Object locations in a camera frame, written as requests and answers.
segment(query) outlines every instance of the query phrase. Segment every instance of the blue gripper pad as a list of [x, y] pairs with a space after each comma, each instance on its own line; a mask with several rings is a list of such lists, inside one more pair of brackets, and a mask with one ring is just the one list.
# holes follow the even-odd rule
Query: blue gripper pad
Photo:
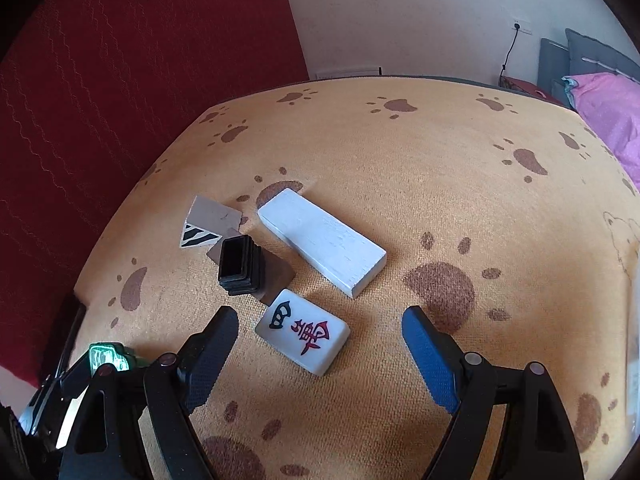
[[460, 405], [455, 374], [429, 336], [423, 319], [426, 316], [419, 306], [405, 310], [402, 314], [402, 337], [434, 402], [453, 415]]

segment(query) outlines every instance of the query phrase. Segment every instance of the black power cord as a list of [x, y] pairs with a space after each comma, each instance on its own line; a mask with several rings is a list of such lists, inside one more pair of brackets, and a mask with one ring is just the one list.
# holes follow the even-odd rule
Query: black power cord
[[502, 70], [500, 70], [500, 77], [498, 78], [498, 85], [500, 85], [500, 80], [502, 79], [502, 72], [507, 70], [507, 61], [509, 60], [509, 54], [513, 50], [513, 45], [516, 44], [516, 38], [518, 37], [518, 32], [520, 31], [520, 24], [519, 23], [514, 23], [513, 24], [513, 28], [516, 29], [516, 35], [513, 37], [513, 43], [511, 43], [511, 48], [507, 52], [507, 57], [504, 60], [504, 64], [502, 65]]

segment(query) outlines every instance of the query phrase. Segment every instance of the red fabric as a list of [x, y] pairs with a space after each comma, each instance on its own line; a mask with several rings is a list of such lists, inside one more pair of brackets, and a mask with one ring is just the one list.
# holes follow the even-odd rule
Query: red fabric
[[307, 79], [287, 0], [45, 0], [0, 64], [0, 364], [36, 384], [98, 236], [205, 108]]

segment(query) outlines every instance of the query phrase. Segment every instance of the tan fleece fabric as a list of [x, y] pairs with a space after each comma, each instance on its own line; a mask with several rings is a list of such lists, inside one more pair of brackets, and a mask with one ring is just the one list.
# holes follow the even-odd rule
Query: tan fleece fabric
[[[256, 214], [290, 187], [388, 252], [350, 300]], [[201, 194], [242, 210], [240, 230], [285, 258], [290, 288], [351, 336], [315, 377], [253, 332], [265, 307], [229, 298], [207, 248], [178, 246]], [[207, 110], [123, 202], [76, 286], [88, 312], [74, 357], [120, 341], [177, 351], [222, 304], [240, 333], [191, 421], [223, 480], [418, 479], [447, 427], [400, 331], [420, 304], [464, 351], [539, 360], [574, 426], [588, 479], [628, 450], [625, 356], [640, 197], [572, 111], [419, 78], [304, 83]], [[496, 408], [495, 413], [504, 410]], [[485, 478], [494, 417], [474, 478]], [[152, 469], [164, 478], [146, 415]]]

